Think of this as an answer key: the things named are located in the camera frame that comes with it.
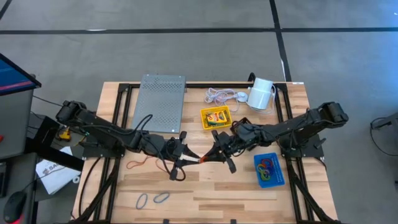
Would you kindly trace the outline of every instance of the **wooden tabletop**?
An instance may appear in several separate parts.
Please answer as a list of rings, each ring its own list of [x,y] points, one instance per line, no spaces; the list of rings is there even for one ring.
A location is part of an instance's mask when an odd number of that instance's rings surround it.
[[[103,86],[97,115],[108,121],[111,121],[113,117],[118,85],[119,82],[106,82]],[[293,116],[298,116],[309,107],[305,87],[302,83],[287,83],[287,86]],[[211,132],[205,131],[200,121],[200,109],[214,106],[203,101],[205,91],[205,88],[188,88],[184,96],[182,113],[181,130],[188,133],[185,143],[199,156],[204,155],[213,145]],[[249,93],[247,89],[236,89],[236,91]],[[138,93],[138,88],[132,92],[128,128],[132,123]],[[233,100],[228,101],[230,107],[235,107],[235,104]],[[283,97],[281,97],[281,104],[284,119],[287,119]],[[122,112],[123,106],[120,109],[119,125]],[[272,114],[259,114],[245,104],[240,104],[239,110],[231,115],[233,120],[247,117],[254,124],[278,123],[276,111]],[[231,134],[228,128],[218,131]],[[253,156],[268,152],[276,152],[279,155],[286,181],[284,186],[262,189],[257,183]],[[122,158],[112,223],[160,223],[164,218],[170,219],[171,223],[229,223],[231,219],[237,219],[238,223],[295,223],[286,163],[280,156],[280,149],[276,144],[269,147],[256,147],[251,152],[234,157],[233,161],[237,168],[234,174],[230,173],[228,165],[222,163],[208,162],[184,167],[187,179],[183,182],[169,180],[169,175],[156,166],[156,162],[162,166],[156,158],[148,159],[142,166],[126,168],[129,161],[143,161],[145,158],[144,154],[129,151],[126,151],[126,155]],[[103,160],[99,161],[87,182],[83,196],[83,209],[90,204],[98,192]],[[85,161],[73,208],[74,216],[78,214],[78,202],[83,182],[94,161],[95,159]],[[337,219],[325,168],[313,158],[304,158],[303,164],[310,193],[326,214]],[[154,197],[162,192],[170,192],[170,197],[163,203],[154,203]],[[148,194],[148,202],[142,210],[137,210],[136,202],[142,193]],[[299,193],[299,198],[302,216],[306,219],[301,193]],[[105,217],[107,202],[108,197],[105,196],[101,218]]]

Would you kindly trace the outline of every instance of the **white cord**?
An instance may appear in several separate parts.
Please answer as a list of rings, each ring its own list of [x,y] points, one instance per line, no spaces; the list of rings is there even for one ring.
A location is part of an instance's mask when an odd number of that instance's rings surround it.
[[[265,110],[260,110],[260,109],[257,109],[257,108],[253,108],[253,107],[251,107],[251,106],[249,106],[252,110],[254,110],[255,112],[257,112],[257,113],[260,113],[260,114],[271,114],[271,113],[273,113],[274,112],[274,105],[275,105],[275,95],[276,95],[276,89],[275,89],[275,86],[273,85],[272,86],[273,87],[273,89],[274,89],[274,93],[272,94],[272,96],[274,96],[274,99],[272,100],[272,109],[270,110],[270,111],[265,111]]]
[[[231,110],[232,112],[236,112],[239,109],[239,101],[238,101],[238,92],[233,89],[224,89],[224,90],[215,90],[213,88],[209,88],[206,91],[205,102],[211,103],[215,102],[217,106],[226,105],[226,101],[235,98],[236,100],[236,110]]]

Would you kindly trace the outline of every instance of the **gray metal plate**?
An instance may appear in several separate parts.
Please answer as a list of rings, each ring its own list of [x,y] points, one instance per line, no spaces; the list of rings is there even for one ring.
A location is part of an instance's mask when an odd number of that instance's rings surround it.
[[[131,127],[135,128],[145,116],[153,114],[144,130],[179,133],[184,91],[185,76],[144,75]]]

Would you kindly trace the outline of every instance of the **gray floor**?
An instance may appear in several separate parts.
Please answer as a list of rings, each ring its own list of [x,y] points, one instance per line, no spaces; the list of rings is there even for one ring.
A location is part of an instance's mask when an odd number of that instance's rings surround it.
[[[281,27],[398,26],[393,0],[277,0]],[[1,30],[273,27],[261,0],[13,0]],[[398,32],[283,34],[293,81],[305,82],[312,106],[338,101],[350,121],[327,130],[328,177],[339,219],[397,223],[398,157],[380,153],[369,123],[398,111]],[[95,110],[105,81],[138,81],[146,73],[187,80],[245,80],[250,72],[284,80],[274,33],[0,35],[1,53],[35,73],[48,100],[78,100]],[[58,108],[34,100],[32,110]],[[375,133],[398,154],[390,128]],[[76,185],[40,203],[38,223],[65,222]]]

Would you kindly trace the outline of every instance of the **monitor screen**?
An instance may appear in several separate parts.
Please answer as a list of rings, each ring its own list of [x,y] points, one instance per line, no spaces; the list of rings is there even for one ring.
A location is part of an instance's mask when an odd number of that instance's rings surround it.
[[[41,84],[31,75],[6,57],[0,57],[0,95],[30,90],[39,86]]]

